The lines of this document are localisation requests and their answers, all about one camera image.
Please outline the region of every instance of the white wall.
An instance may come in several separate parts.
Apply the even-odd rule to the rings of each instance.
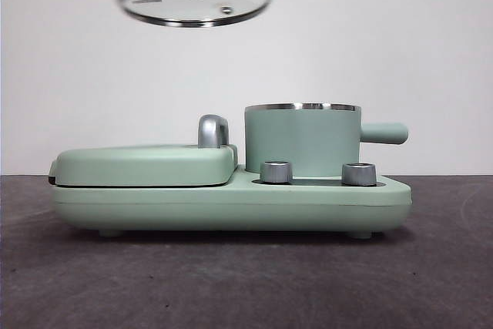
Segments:
[[[2,173],[47,173],[65,149],[194,143],[204,113],[324,101],[402,121],[362,145],[386,174],[493,173],[493,0],[273,0],[214,29],[127,18],[114,0],[2,0]]]

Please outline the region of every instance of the pot rim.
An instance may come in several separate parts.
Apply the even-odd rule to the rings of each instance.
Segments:
[[[248,106],[245,108],[245,112],[257,111],[264,109],[292,109],[292,110],[316,110],[316,109],[332,109],[336,111],[361,111],[361,107],[353,106],[351,104],[339,104],[339,103],[271,103],[271,104],[258,104],[255,106]]]

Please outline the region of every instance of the silver knob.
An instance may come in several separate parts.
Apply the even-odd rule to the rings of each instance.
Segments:
[[[293,181],[291,162],[267,161],[260,164],[260,181],[268,184],[285,184]]]
[[[377,185],[373,163],[345,163],[342,165],[342,184],[352,186]]]

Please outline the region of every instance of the appliance base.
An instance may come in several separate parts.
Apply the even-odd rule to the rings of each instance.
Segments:
[[[367,239],[399,227],[411,208],[411,188],[383,176],[377,177],[383,186],[371,187],[267,185],[256,179],[258,174],[239,166],[220,186],[54,186],[55,211],[102,237],[124,230],[299,230]]]

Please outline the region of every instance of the pot handle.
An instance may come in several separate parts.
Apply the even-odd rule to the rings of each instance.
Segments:
[[[361,125],[362,143],[402,144],[409,132],[402,123],[364,123]]]

